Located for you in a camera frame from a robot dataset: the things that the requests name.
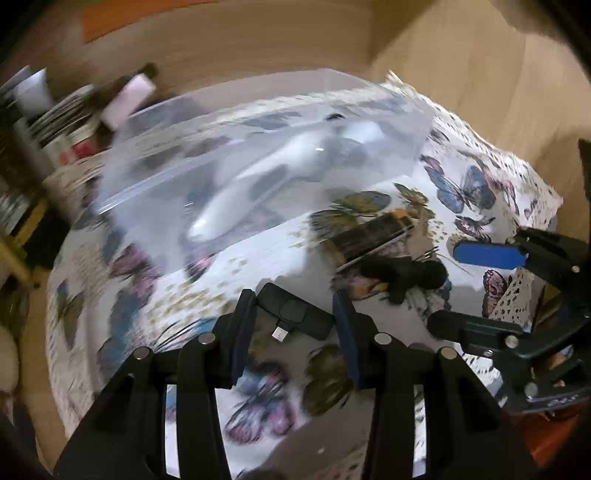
plastic storage container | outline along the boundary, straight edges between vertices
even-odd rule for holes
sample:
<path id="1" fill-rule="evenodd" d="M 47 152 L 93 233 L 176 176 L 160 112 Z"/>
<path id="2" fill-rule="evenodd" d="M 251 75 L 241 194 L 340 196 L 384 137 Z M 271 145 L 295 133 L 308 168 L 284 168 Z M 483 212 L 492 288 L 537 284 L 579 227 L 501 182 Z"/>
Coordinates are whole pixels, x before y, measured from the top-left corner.
<path id="1" fill-rule="evenodd" d="M 296 90 L 308 95 L 366 88 L 379 100 L 370 99 L 363 108 L 347 92 L 312 103 L 293 96 Z M 343 194 L 410 174 L 432 121 L 431 112 L 406 98 L 330 70 L 203 90 L 212 95 L 198 90 L 130 119 L 133 124 L 109 153 L 96 202 L 99 213 L 108 213 L 166 273 L 326 208 Z M 259 99 L 260 92 L 291 97 L 286 108 L 261 113 L 252 103 L 206 112 Z M 204 115 L 189 118 L 198 112 Z M 325 121 L 331 113 L 333 120 Z"/>

metal screw head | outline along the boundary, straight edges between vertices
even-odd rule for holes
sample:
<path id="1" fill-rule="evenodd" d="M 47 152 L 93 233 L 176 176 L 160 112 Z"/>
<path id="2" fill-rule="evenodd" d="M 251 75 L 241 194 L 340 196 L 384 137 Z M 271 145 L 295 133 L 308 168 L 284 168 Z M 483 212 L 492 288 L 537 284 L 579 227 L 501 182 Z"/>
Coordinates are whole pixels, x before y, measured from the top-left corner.
<path id="1" fill-rule="evenodd" d="M 445 346 L 441 349 L 441 356 L 443 358 L 447 358 L 448 360 L 453 360 L 457 357 L 457 352 L 450 346 Z"/>
<path id="2" fill-rule="evenodd" d="M 197 340 L 199 340 L 199 343 L 201 343 L 202 345 L 209 345 L 210 343 L 213 343 L 216 340 L 216 336 L 212 332 L 205 332 L 199 335 L 197 337 Z"/>
<path id="3" fill-rule="evenodd" d="M 149 354 L 150 354 L 150 349 L 146 346 L 140 346 L 134 350 L 134 358 L 136 360 L 143 360 Z"/>
<path id="4" fill-rule="evenodd" d="M 392 342 L 392 337 L 390 337 L 390 335 L 387 333 L 379 332 L 375 334 L 374 342 L 378 345 L 388 345 L 390 342 Z"/>
<path id="5" fill-rule="evenodd" d="M 536 398 L 538 396 L 538 386 L 535 383 L 530 382 L 524 387 L 523 393 L 530 400 Z"/>
<path id="6" fill-rule="evenodd" d="M 517 348 L 519 339 L 515 335 L 507 335 L 505 337 L 505 345 L 507 348 Z"/>

black clamp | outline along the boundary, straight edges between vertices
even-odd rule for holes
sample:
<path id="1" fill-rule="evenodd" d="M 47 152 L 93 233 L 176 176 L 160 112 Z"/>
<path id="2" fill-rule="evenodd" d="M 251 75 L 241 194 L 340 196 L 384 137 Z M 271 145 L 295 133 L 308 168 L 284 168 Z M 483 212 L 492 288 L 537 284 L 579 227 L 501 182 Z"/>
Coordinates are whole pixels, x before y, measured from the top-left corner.
<path id="1" fill-rule="evenodd" d="M 493 268 L 524 267 L 560 290 L 554 322 L 534 333 L 518 325 L 456 312 L 433 313 L 429 332 L 493 361 L 503 378 L 501 396 L 514 413 L 567 407 L 591 398 L 591 270 L 589 246 L 557 233 L 521 228 L 507 244 L 460 242 L 454 259 Z M 553 355 L 570 357 L 551 368 Z"/>
<path id="2" fill-rule="evenodd" d="M 183 348 L 136 348 L 80 422 L 55 476 L 173 479 L 165 467 L 164 406 L 167 386 L 175 384 L 181 477 L 230 480 L 215 389 L 232 388 L 242 376 L 255 318 L 255 293 L 242 290 L 233 313 Z"/>
<path id="3" fill-rule="evenodd" d="M 533 458 L 488 390 L 451 347 L 406 347 L 355 312 L 344 290 L 333 296 L 336 329 L 349 376 L 375 388 L 364 480 L 412 478 L 414 385 L 422 385 L 427 422 L 426 472 L 420 478 L 521 480 Z"/>

bed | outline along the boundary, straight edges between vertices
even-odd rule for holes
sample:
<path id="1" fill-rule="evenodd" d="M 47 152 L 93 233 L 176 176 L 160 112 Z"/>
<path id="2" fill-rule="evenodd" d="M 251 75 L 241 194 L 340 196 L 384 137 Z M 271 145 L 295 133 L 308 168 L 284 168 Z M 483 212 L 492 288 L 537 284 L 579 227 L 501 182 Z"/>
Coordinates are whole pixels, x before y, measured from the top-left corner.
<path id="1" fill-rule="evenodd" d="M 344 90 L 328 92 L 324 99 L 344 116 L 397 108 L 401 102 L 432 111 L 433 123 L 412 174 L 383 179 L 371 189 L 337 199 L 321 212 L 339 215 L 346 207 L 349 216 L 363 222 L 404 208 L 416 220 L 417 235 L 429 237 L 438 247 L 437 259 L 446 266 L 449 279 L 436 291 L 413 289 L 400 307 L 382 301 L 384 293 L 374 289 L 354 299 L 356 309 L 407 345 L 421 343 L 431 349 L 446 344 L 432 338 L 424 326 L 429 314 L 438 309 L 531 328 L 532 306 L 539 295 L 531 274 L 460 265 L 452 259 L 451 250 L 461 239 L 504 242 L 519 225 L 548 228 L 561 205 L 560 196 L 526 161 L 488 144 L 456 115 L 394 74 L 380 86 L 386 93 L 368 103 L 368 92 L 374 88 L 347 90 L 345 104 Z M 300 121 L 300 109 L 313 98 L 291 95 L 248 103 L 233 113 L 233 120 L 240 128 L 251 129 L 250 134 L 290 127 Z M 306 118 L 324 120 L 320 113 L 318 118 Z M 477 181 L 471 176 L 474 172 L 485 179 L 491 194 L 484 203 L 462 194 L 471 188 L 471 181 Z M 136 347 L 178 348 L 210 330 L 219 315 L 232 311 L 243 288 L 258 291 L 273 281 L 330 311 L 334 288 L 364 281 L 339 277 L 325 266 L 314 225 L 315 219 L 323 218 L 318 212 L 279 223 L 274 220 L 269 224 L 273 228 L 197 259 L 183 270 L 163 274 L 125 232 L 93 213 L 96 184 L 90 181 L 81 186 L 79 216 L 47 283 L 48 367 L 67 436 Z M 440 194 L 445 189 L 454 195 Z M 410 236 L 388 254 L 405 254 L 413 241 Z M 358 478 L 373 399 L 353 390 L 336 332 L 325 342 L 292 335 L 290 341 L 278 343 L 271 337 L 274 327 L 263 313 L 257 317 L 245 374 L 232 390 L 216 392 L 232 474 L 257 470 L 269 478 L 335 478 L 336 472 L 346 471 L 347 478 Z M 470 355 L 464 359 L 496 394 L 502 379 L 491 361 Z M 419 472 L 426 455 L 419 391 L 416 400 L 415 468 Z M 167 469 L 178 475 L 175 407 L 175 389 L 170 387 Z"/>

butterfly pattern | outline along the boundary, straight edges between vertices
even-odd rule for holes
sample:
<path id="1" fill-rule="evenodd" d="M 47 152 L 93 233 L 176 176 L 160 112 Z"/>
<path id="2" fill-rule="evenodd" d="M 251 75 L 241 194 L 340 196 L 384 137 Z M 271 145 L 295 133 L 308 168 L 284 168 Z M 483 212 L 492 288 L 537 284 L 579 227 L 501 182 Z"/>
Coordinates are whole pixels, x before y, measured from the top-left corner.
<path id="1" fill-rule="evenodd" d="M 113 259 L 113 256 L 121 246 L 121 243 L 123 243 L 123 238 L 124 234 L 119 228 L 110 228 L 105 243 L 103 243 L 100 248 L 100 256 L 103 258 L 105 264 L 109 264 Z"/>
<path id="2" fill-rule="evenodd" d="M 515 200 L 515 187 L 513 183 L 510 180 L 498 180 L 494 177 L 490 168 L 479 157 L 476 157 L 476 163 L 478 163 L 478 166 L 482 170 L 488 187 L 493 192 L 500 194 L 505 203 L 512 208 L 516 215 L 519 215 L 519 206 Z"/>
<path id="3" fill-rule="evenodd" d="M 68 282 L 64 280 L 57 287 L 57 321 L 61 323 L 66 336 L 66 345 L 70 350 L 74 347 L 78 319 L 84 308 L 84 292 L 77 293 L 69 298 Z"/>
<path id="4" fill-rule="evenodd" d="M 184 153 L 185 158 L 198 157 L 199 155 L 205 155 L 219 147 L 224 146 L 231 140 L 230 137 L 221 135 L 219 137 L 205 138 L 197 144 L 193 145 L 189 150 Z"/>
<path id="5" fill-rule="evenodd" d="M 278 362 L 247 362 L 236 389 L 247 399 L 232 414 L 223 431 L 239 445 L 259 441 L 268 432 L 275 437 L 287 435 L 296 423 L 296 414 L 286 392 L 289 382 L 285 368 Z"/>
<path id="6" fill-rule="evenodd" d="M 437 187 L 437 198 L 453 213 L 462 213 L 465 207 L 474 211 L 490 210 L 496 197 L 488 186 L 486 177 L 477 166 L 468 168 L 459 187 L 445 177 L 438 160 L 421 155 L 421 162 L 433 184 Z"/>
<path id="7" fill-rule="evenodd" d="M 390 201 L 391 197 L 386 193 L 352 193 L 335 200 L 331 209 L 312 213 L 310 227 L 319 239 L 326 240 L 356 227 L 362 218 L 377 216 L 390 205 Z"/>
<path id="8" fill-rule="evenodd" d="M 301 408 L 317 417 L 340 403 L 343 408 L 353 391 L 353 381 L 340 347 L 328 344 L 310 352 L 306 376 L 311 380 L 304 387 Z"/>
<path id="9" fill-rule="evenodd" d="M 117 294 L 109 316 L 109 337 L 97 351 L 99 370 L 105 382 L 121 366 L 131 349 L 138 346 L 130 342 L 128 333 L 154 294 L 161 273 L 149 261 L 146 253 L 135 244 L 129 244 L 111 266 L 111 277 L 131 279 Z"/>
<path id="10" fill-rule="evenodd" d="M 429 132 L 429 139 L 439 145 L 445 145 L 446 143 L 449 143 L 449 137 L 437 128 L 431 129 Z"/>
<path id="11" fill-rule="evenodd" d="M 484 298 L 482 299 L 482 316 L 489 318 L 499 303 L 501 297 L 505 294 L 511 283 L 505 280 L 505 277 L 496 270 L 486 270 L 482 277 L 482 284 L 484 285 Z"/>
<path id="12" fill-rule="evenodd" d="M 185 272 L 189 277 L 191 282 L 195 282 L 199 280 L 209 267 L 213 265 L 213 262 L 216 259 L 216 254 L 207 255 L 206 257 L 201 258 L 190 258 L 185 266 Z"/>
<path id="13" fill-rule="evenodd" d="M 99 185 L 102 176 L 98 175 L 86 180 L 82 186 L 82 199 L 80 200 L 80 215 L 72 224 L 72 230 L 83 230 L 88 227 L 96 228 L 105 223 L 105 218 L 102 215 L 97 215 L 92 203 L 99 194 Z"/>
<path id="14" fill-rule="evenodd" d="M 454 224 L 459 231 L 466 235 L 470 235 L 472 238 L 481 242 L 490 242 L 491 237 L 484 233 L 483 227 L 490 225 L 494 220 L 495 217 L 483 217 L 479 220 L 474 220 L 470 217 L 457 216 Z"/>
<path id="15" fill-rule="evenodd" d="M 423 235 L 427 235 L 429 220 L 435 218 L 435 213 L 427 208 L 428 198 L 418 190 L 409 189 L 401 183 L 395 183 L 394 186 L 398 189 L 404 201 L 404 207 L 409 217 L 417 220 Z"/>
<path id="16" fill-rule="evenodd" d="M 217 317 L 200 318 L 190 322 L 174 333 L 170 333 L 170 330 L 178 325 L 178 322 L 174 322 L 160 333 L 150 347 L 154 352 L 165 352 L 167 350 L 174 350 L 175 348 L 182 348 L 185 343 L 197 335 L 201 335 L 204 332 L 211 332 L 216 321 Z"/>

